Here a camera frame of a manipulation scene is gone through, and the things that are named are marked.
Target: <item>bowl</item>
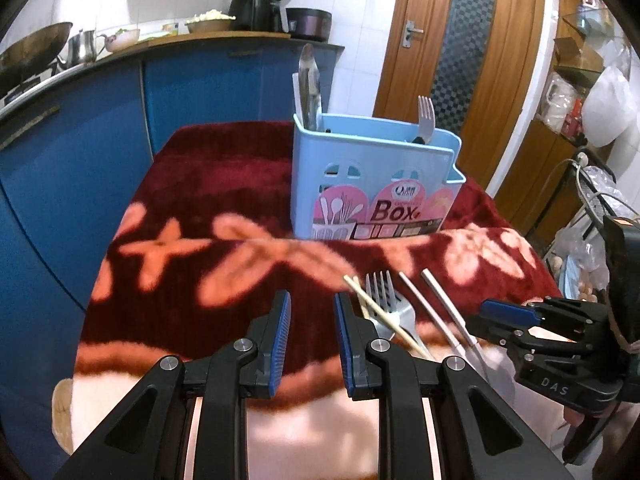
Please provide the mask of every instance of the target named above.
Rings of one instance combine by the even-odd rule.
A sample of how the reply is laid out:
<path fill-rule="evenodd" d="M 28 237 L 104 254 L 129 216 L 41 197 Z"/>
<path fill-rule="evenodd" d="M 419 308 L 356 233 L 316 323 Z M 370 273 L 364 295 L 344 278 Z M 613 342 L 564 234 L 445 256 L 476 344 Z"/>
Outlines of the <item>bowl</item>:
<path fill-rule="evenodd" d="M 120 34 L 109 36 L 104 42 L 104 47 L 107 52 L 119 52 L 127 47 L 135 45 L 138 42 L 139 38 L 139 28 L 134 28 L 133 30 L 125 30 Z"/>
<path fill-rule="evenodd" d="M 198 32 L 222 32 L 229 30 L 233 20 L 203 20 L 201 22 L 187 23 L 187 28 L 191 34 Z"/>

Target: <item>wok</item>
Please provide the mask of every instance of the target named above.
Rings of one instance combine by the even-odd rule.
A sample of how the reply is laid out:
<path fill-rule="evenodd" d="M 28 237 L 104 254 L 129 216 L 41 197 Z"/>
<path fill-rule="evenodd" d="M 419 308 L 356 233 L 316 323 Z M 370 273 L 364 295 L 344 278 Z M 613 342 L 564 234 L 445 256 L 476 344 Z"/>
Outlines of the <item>wok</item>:
<path fill-rule="evenodd" d="M 55 23 L 36 30 L 0 54 L 0 97 L 31 76 L 44 72 L 65 46 L 72 25 Z"/>

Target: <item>checkered glass pane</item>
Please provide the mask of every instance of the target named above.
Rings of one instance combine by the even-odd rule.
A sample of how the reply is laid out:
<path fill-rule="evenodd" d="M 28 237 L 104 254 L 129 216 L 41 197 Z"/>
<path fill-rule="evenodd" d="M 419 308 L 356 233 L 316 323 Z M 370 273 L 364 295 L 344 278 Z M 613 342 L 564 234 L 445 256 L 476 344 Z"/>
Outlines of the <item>checkered glass pane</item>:
<path fill-rule="evenodd" d="M 451 0 L 431 90 L 439 128 L 459 134 L 491 32 L 495 0 Z"/>

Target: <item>kitchen counter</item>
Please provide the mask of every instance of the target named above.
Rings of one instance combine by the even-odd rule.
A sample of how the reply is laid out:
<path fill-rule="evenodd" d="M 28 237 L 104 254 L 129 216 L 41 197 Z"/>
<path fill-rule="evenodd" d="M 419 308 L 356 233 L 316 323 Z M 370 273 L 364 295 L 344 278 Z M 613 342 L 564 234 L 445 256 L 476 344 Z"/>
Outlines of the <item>kitchen counter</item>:
<path fill-rule="evenodd" d="M 317 41 L 306 41 L 291 39 L 289 34 L 276 33 L 276 32 L 253 32 L 244 30 L 228 30 L 223 32 L 202 32 L 197 34 L 181 34 L 178 36 L 166 36 L 164 38 L 155 38 L 152 40 L 141 41 L 125 50 L 110 54 L 103 57 L 93 63 L 85 63 L 72 67 L 68 70 L 64 70 L 55 76 L 45 79 L 42 83 L 30 90 L 27 90 L 20 97 L 8 105 L 0 108 L 0 125 L 4 124 L 9 118 L 14 115 L 18 110 L 23 109 L 28 104 L 37 100 L 40 96 L 47 94 L 54 88 L 58 88 L 68 82 L 75 81 L 85 75 L 94 73 L 106 67 L 113 66 L 118 62 L 124 62 L 126 60 L 143 60 L 149 56 L 162 56 L 162 52 L 165 49 L 174 49 L 182 47 L 197 48 L 202 42 L 208 41 L 277 41 L 286 42 L 287 44 L 305 44 L 311 43 L 313 46 L 322 47 L 324 49 L 331 49 L 336 52 L 344 50 L 343 46 L 334 45 L 329 43 L 320 43 Z"/>

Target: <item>qinii logo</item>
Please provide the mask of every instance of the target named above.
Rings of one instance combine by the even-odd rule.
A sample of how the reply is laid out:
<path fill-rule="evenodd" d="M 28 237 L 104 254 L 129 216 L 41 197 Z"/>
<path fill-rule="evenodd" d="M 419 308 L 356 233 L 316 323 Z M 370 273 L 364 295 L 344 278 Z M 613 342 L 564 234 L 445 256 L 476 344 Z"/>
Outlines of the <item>qinii logo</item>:
<path fill-rule="evenodd" d="M 396 200 L 408 201 L 414 197 L 417 190 L 418 188 L 415 184 L 404 182 L 395 186 L 392 194 Z"/>

